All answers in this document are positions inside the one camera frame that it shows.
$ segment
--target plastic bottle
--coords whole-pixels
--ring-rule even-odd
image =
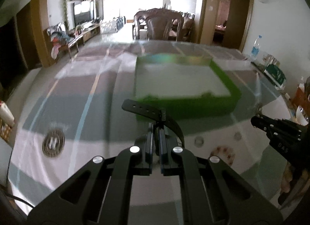
[[[260,39],[262,37],[259,35],[258,38],[256,39],[256,41],[254,42],[254,46],[253,46],[253,49],[252,49],[252,52],[251,52],[251,56],[250,58],[252,60],[255,60],[257,55],[258,55],[258,52],[259,52],[259,48],[260,48]]]

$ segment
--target green box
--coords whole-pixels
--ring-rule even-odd
[[[203,76],[207,74],[212,81],[205,81]],[[216,91],[194,94],[204,86],[223,87],[223,95],[214,95]],[[182,95],[190,90],[194,91],[192,95]],[[167,109],[167,113],[178,120],[228,114],[236,107],[241,92],[212,58],[155,54],[137,58],[134,96],[136,101]]]

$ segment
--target window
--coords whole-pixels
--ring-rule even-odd
[[[118,16],[125,16],[127,20],[133,20],[138,11],[161,8],[162,6],[163,0],[105,0],[103,15],[106,20]]]

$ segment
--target cushion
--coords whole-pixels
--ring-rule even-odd
[[[183,37],[187,36],[189,34],[190,29],[189,28],[184,28],[182,29],[182,35]]]
[[[177,25],[177,24],[179,24],[179,21],[178,21],[177,19],[175,19],[175,20],[173,21],[173,25]]]
[[[184,18],[183,29],[190,29],[194,23],[193,19]]]
[[[176,32],[173,30],[170,30],[169,36],[176,37]]]

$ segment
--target table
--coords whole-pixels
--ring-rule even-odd
[[[133,97],[137,55],[163,52],[214,57],[242,93],[228,115],[178,121],[185,147],[203,158],[218,154],[265,198],[276,200],[286,160],[250,118],[262,104],[263,114],[289,119],[281,95],[238,50],[159,40],[90,43],[57,73],[18,127],[8,174],[12,192],[37,205],[94,156],[116,156],[145,134],[148,123],[121,105]],[[42,143],[53,129],[64,133],[64,147],[57,157],[47,157]],[[197,139],[204,141],[202,147],[195,145]],[[163,177],[158,166],[148,178],[134,177],[128,224],[179,224],[178,187],[178,178]]]

